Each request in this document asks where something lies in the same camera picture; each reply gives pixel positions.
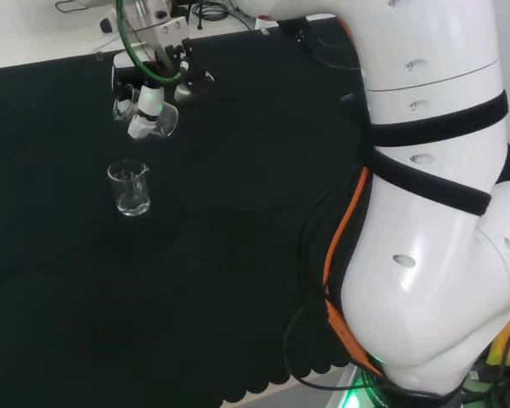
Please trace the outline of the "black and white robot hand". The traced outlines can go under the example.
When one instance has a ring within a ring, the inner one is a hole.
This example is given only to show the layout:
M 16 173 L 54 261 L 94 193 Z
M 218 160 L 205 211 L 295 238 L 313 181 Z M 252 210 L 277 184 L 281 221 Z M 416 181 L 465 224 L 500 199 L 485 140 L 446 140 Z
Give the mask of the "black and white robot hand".
M 173 79 L 168 85 L 146 76 L 131 61 L 128 52 L 114 57 L 111 85 L 115 100 L 112 115 L 115 121 L 126 125 L 127 134 L 132 139 L 171 136 L 179 122 L 178 105 L 214 84 L 213 76 L 203 65 L 193 61 L 191 54 L 191 47 L 170 49 L 169 55 L 178 68 L 179 78 Z

